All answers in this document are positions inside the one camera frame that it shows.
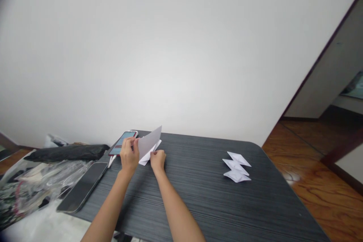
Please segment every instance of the black bag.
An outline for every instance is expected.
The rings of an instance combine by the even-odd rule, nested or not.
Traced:
[[[65,147],[50,147],[34,151],[25,160],[54,163],[63,160],[84,160],[94,161],[100,159],[106,150],[109,150],[108,145],[69,145]]]

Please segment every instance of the person's right hand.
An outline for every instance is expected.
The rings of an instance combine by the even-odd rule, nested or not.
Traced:
[[[154,151],[150,154],[151,168],[154,172],[160,170],[164,171],[165,158],[166,154],[162,149]]]

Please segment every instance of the smartphone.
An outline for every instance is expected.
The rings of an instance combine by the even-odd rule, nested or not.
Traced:
[[[124,141],[125,138],[128,137],[136,137],[138,135],[138,132],[135,130],[129,130],[124,132],[120,139],[116,142],[116,144],[114,145],[113,149],[110,151],[109,156],[114,156],[114,155],[120,155],[121,152],[121,147],[122,147],[122,142]]]
[[[105,173],[108,163],[94,163],[58,205],[57,212],[77,212]]]

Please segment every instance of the white paper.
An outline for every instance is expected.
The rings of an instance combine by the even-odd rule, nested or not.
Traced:
[[[233,161],[233,160],[226,160],[226,159],[223,159],[223,161],[228,165],[228,167],[231,170],[238,170],[242,174],[249,176],[248,172],[243,167],[241,167],[241,165],[238,162]]]
[[[249,177],[245,176],[240,171],[235,170],[235,169],[228,171],[228,172],[224,173],[223,175],[230,178],[235,183],[242,182],[245,180],[251,180]]]
[[[227,151],[227,153],[231,156],[231,158],[234,161],[238,162],[239,164],[251,167],[251,165],[248,163],[248,161],[246,161],[246,159],[242,155],[233,153],[233,152],[229,152],[229,151]]]
[[[138,143],[139,153],[140,153],[139,159],[142,159],[147,153],[149,153],[150,150],[152,150],[153,147],[160,140],[161,127],[162,126],[158,127],[156,130],[150,132],[148,135],[144,136],[143,138],[140,138],[139,143]]]
[[[150,153],[154,152],[158,146],[160,145],[161,140],[159,140],[159,142],[156,143],[156,145],[154,145],[152,147],[152,149],[150,150],[150,152],[146,153],[146,155],[144,157],[141,158],[141,160],[139,161],[139,164],[142,164],[143,166],[145,166],[147,164],[147,162],[150,160]]]

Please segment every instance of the table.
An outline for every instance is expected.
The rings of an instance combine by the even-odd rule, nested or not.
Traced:
[[[139,136],[149,132],[139,131]],[[207,241],[330,241],[256,144],[162,133],[158,149],[166,174],[198,222]],[[222,159],[242,154],[251,181],[235,183]],[[108,162],[107,153],[99,160]],[[83,208],[73,215],[92,221],[106,199],[121,161],[117,157]],[[163,201],[150,166],[139,165],[127,189],[117,231],[146,241],[172,241]]]

